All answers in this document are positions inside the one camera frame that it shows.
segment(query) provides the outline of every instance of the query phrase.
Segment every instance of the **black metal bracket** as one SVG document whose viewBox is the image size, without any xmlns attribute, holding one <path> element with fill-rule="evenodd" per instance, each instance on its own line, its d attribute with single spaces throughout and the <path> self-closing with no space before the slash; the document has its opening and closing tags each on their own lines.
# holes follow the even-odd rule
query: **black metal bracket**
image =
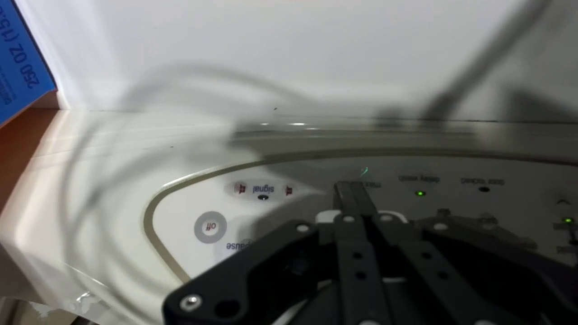
<svg viewBox="0 0 578 325">
<path fill-rule="evenodd" d="M 457 216 L 381 216 L 335 184 L 334 224 L 287 222 L 173 290 L 168 325 L 576 325 L 578 272 Z"/>
</svg>

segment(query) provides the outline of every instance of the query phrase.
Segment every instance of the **white wall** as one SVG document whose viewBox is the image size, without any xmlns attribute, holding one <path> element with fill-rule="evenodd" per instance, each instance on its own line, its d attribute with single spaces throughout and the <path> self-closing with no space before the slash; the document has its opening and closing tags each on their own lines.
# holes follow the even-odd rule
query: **white wall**
<svg viewBox="0 0 578 325">
<path fill-rule="evenodd" d="M 527 3 L 16 2 L 66 108 L 384 117 L 419 117 Z"/>
</svg>

